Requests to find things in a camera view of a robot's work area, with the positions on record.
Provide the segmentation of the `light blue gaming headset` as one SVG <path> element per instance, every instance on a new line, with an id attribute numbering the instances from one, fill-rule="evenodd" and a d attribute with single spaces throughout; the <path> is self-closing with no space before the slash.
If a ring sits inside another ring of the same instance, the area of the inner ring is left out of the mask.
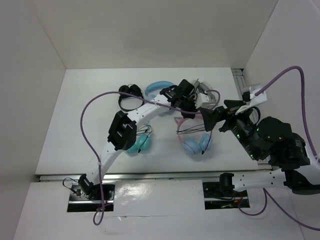
<path id="1" fill-rule="evenodd" d="M 174 83 L 170 82 L 170 81 L 156 81 L 151 83 L 150 85 L 148 85 L 146 87 L 146 89 L 144 90 L 144 98 L 146 100 L 153 100 L 157 94 L 160 93 L 160 91 L 162 89 L 165 88 L 169 88 L 171 86 L 173 86 Z M 165 112 L 162 112 L 159 114 L 160 117 L 164 117 L 164 116 L 171 116 L 173 114 L 173 110 L 171 110 L 170 108 L 165 108 Z"/>

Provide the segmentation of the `grey white wired headset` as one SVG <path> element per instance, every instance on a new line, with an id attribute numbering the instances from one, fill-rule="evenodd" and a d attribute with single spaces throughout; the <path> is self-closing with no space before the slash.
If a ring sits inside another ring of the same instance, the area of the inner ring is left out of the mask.
<path id="1" fill-rule="evenodd" d="M 209 83 L 205 81 L 200 82 L 199 79 L 197 79 L 197 80 L 193 80 L 191 84 L 194 86 L 195 103 L 197 100 L 197 94 L 202 93 L 202 94 L 208 95 L 211 99 L 216 101 L 216 107 L 218 106 L 221 99 L 221 94 L 217 90 L 213 89 Z"/>

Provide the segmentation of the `aluminium rail front edge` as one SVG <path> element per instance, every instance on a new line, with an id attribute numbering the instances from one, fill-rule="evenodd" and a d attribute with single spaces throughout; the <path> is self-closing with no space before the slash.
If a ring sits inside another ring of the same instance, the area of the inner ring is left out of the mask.
<path id="1" fill-rule="evenodd" d="M 105 174 L 104 181 L 122 181 L 122 180 L 173 180 L 173 179 L 205 179 L 218 178 L 222 172 L 219 171 L 196 171 L 196 172 L 161 172 L 161 173 L 122 173 Z M 40 182 L 59 182 L 64 179 L 78 180 L 80 175 L 40 175 Z"/>

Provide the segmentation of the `teal white cat-ear headphones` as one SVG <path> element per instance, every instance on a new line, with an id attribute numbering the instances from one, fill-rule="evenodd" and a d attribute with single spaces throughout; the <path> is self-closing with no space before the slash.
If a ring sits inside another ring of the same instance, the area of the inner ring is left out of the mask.
<path id="1" fill-rule="evenodd" d="M 148 151 L 152 145 L 152 133 L 153 129 L 151 125 L 147 122 L 143 124 L 138 130 L 136 134 L 136 141 L 126 153 L 128 155 L 138 154 L 141 151 Z"/>

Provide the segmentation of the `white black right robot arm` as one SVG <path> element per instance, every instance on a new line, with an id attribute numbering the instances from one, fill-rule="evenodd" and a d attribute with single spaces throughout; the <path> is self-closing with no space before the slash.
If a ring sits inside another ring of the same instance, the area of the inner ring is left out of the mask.
<path id="1" fill-rule="evenodd" d="M 250 116 L 256 106 L 240 112 L 245 105 L 240 100 L 226 100 L 226 107 L 200 108 L 207 132 L 218 122 L 219 132 L 233 133 L 251 160 L 269 158 L 275 170 L 258 173 L 230 173 L 219 176 L 218 190 L 223 196 L 255 188 L 286 188 L 296 195 L 316 195 L 320 192 L 320 168 L 305 140 L 292 131 L 291 125 L 268 116 L 254 123 Z"/>

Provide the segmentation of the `aluminium rail right side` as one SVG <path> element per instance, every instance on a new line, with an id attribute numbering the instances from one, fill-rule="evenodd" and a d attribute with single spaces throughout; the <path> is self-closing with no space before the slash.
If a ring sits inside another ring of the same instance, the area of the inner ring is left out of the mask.
<path id="1" fill-rule="evenodd" d="M 232 68 L 231 72 L 232 72 L 232 76 L 234 79 L 234 83 L 235 83 L 235 86 L 237 89 L 239 99 L 242 100 L 243 93 L 249 89 L 249 87 L 247 86 L 247 84 L 245 82 L 243 69 L 242 68 Z M 254 109 L 253 112 L 251 113 L 251 115 L 249 116 L 249 118 L 251 119 L 251 121 L 253 123 L 257 123 L 260 120 L 259 112 Z"/>

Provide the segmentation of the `pink blue cat-ear headphones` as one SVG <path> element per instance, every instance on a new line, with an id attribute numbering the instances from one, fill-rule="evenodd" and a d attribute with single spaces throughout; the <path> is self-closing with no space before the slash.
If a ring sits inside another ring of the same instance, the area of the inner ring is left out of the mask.
<path id="1" fill-rule="evenodd" d="M 203 117 L 199 114 L 193 118 L 193 120 L 202 121 L 199 125 L 194 125 L 189 128 L 181 129 L 181 126 L 191 118 L 174 117 L 174 122 L 176 123 L 176 135 L 183 146 L 184 150 L 190 155 L 204 154 L 209 151 L 213 143 L 213 131 L 206 131 L 204 127 Z M 182 135 L 192 134 L 195 132 L 203 132 L 200 139 L 194 137 L 182 137 Z"/>

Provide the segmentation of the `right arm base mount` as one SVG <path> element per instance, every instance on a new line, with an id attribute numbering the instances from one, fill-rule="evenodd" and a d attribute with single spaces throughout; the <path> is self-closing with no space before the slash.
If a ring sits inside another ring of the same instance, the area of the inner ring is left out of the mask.
<path id="1" fill-rule="evenodd" d="M 203 182 L 204 207 L 206 210 L 223 210 L 250 208 L 248 192 L 223 193 L 220 191 L 218 182 Z"/>

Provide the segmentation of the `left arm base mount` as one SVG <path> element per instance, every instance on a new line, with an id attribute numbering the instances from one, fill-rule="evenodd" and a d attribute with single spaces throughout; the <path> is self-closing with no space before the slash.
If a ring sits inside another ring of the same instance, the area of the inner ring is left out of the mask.
<path id="1" fill-rule="evenodd" d="M 96 210 L 102 211 L 100 188 L 98 188 L 98 192 L 94 193 L 93 196 L 89 196 L 81 189 L 78 181 L 71 177 L 66 177 L 62 181 L 62 186 L 69 190 L 67 204 L 68 213 L 95 212 Z M 106 212 L 113 212 L 115 184 L 104 183 L 102 186 L 104 194 L 104 210 Z"/>

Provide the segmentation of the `small black on-ear headphones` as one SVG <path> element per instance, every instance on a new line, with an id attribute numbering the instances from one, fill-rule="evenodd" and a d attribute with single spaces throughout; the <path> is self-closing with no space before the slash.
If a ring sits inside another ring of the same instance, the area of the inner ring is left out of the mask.
<path id="1" fill-rule="evenodd" d="M 118 106 L 124 112 L 133 111 L 139 107 L 142 107 L 145 104 L 142 90 L 136 84 L 122 85 L 118 89 L 118 91 L 119 91 Z M 132 109 L 127 109 L 127 108 L 122 107 L 122 100 L 128 99 L 128 98 L 136 98 L 138 100 L 141 100 L 141 104 L 138 107 L 135 107 Z"/>

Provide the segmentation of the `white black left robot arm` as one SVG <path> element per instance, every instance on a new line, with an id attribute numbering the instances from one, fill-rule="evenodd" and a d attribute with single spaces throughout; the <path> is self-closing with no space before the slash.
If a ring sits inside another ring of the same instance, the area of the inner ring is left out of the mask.
<path id="1" fill-rule="evenodd" d="M 78 180 L 81 194 L 88 200 L 104 197 L 102 186 L 104 174 L 122 152 L 134 145 L 141 125 L 167 109 L 181 112 L 185 118 L 194 118 L 197 115 L 194 92 L 195 86 L 183 79 L 178 85 L 165 87 L 153 99 L 147 100 L 136 84 L 122 85 L 117 91 L 120 100 L 131 97 L 142 101 L 143 104 L 131 111 L 120 110 L 115 114 L 108 130 L 104 150 L 101 154 L 93 152 L 98 160 L 97 169 L 82 174 Z"/>

